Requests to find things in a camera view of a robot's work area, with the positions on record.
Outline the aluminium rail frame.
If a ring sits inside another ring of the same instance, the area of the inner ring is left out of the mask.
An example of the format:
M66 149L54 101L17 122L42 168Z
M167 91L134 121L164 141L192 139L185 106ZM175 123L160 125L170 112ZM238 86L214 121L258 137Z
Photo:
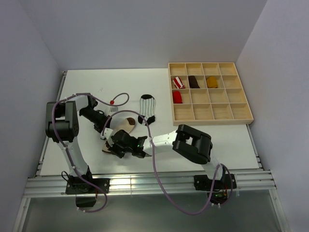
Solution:
M46 139L40 171L27 180L15 232L288 232L290 227L270 171L258 167L246 125L198 126L211 135L212 154L236 176L237 188L222 206L206 204L194 176L204 174L173 151L155 159L119 159L101 152L92 124L79 120L78 142L94 178L109 178L95 213L77 210L65 194L60 172L67 170L59 147Z

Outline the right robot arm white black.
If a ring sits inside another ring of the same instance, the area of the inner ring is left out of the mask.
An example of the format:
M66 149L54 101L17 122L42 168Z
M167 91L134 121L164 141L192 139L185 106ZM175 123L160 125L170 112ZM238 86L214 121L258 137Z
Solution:
M119 158L129 153L143 159L173 150L192 163L200 164L213 188L220 188L226 181L226 169L211 154L211 136L185 124L170 133L155 137L136 138L119 130L110 134L107 144L112 154Z

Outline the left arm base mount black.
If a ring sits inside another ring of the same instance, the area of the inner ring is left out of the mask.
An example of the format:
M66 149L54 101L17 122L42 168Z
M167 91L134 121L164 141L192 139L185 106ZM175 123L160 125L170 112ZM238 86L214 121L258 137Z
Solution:
M86 181L96 185L101 190L97 189L93 185L84 182L77 176L69 175L66 171L61 172L61 177L66 183L66 195L75 195L75 203L79 208L91 208L93 207L98 198L99 193L108 193L110 187L109 178L93 178L90 171L87 171L86 175L82 175Z

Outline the mustard yellow rolled sock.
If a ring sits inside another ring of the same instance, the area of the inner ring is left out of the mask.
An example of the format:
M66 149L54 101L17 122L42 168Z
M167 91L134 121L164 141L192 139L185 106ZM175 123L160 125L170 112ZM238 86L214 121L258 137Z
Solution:
M207 83L208 88L217 88L218 87L217 80L216 80L215 76L209 76L206 79L206 83Z

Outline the wooden compartment tray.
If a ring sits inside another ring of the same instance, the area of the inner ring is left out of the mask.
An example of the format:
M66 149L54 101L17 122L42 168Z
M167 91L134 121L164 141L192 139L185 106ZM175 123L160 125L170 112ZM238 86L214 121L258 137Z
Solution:
M174 125L251 124L253 115L237 68L233 62L179 62L168 64L172 120ZM194 75L200 88L189 87ZM172 83L180 77L185 89ZM217 88L208 88L206 79L215 76ZM180 91L182 104L174 104L172 93Z

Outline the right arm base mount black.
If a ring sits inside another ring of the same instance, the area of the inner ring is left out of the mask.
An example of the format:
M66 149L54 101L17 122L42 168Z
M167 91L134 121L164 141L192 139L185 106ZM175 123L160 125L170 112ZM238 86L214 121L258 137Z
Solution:
M194 187L197 191L207 191L207 196L210 197L212 180L207 175L195 175ZM233 174L223 174L221 180L215 180L213 194L210 197L212 204L221 205L228 199L228 191L237 188L235 176Z

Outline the dark brown rolled sock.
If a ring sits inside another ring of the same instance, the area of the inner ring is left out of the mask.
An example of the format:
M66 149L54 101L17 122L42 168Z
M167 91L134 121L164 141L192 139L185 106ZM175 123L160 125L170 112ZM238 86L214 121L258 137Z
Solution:
M194 88L194 89L200 88L200 86L197 82L197 79L194 75L188 76L188 81L189 81L189 87L190 88Z

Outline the white black striped sock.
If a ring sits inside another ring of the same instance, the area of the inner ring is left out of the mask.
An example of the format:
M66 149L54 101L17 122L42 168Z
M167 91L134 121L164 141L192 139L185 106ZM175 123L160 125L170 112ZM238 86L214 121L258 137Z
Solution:
M138 122L141 125L148 125L155 122L155 107L156 100L150 94L143 94L140 97L140 112L138 116Z

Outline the red white striped rolled sock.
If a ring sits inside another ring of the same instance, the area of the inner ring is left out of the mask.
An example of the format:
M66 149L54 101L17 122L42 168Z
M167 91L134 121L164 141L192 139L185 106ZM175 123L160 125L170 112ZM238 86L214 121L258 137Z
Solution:
M185 85L183 84L180 77L176 76L172 79L172 83L177 89L185 89Z

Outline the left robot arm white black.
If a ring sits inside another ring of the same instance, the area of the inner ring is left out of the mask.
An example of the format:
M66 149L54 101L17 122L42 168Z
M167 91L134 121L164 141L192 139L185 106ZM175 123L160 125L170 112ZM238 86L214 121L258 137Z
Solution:
M66 101L48 102L46 105L45 133L62 150L69 166L69 176L79 177L77 188L89 193L94 187L90 169L85 162L77 136L79 134L78 116L83 116L94 125L94 130L102 133L108 115L95 110L98 101L89 95L75 96Z

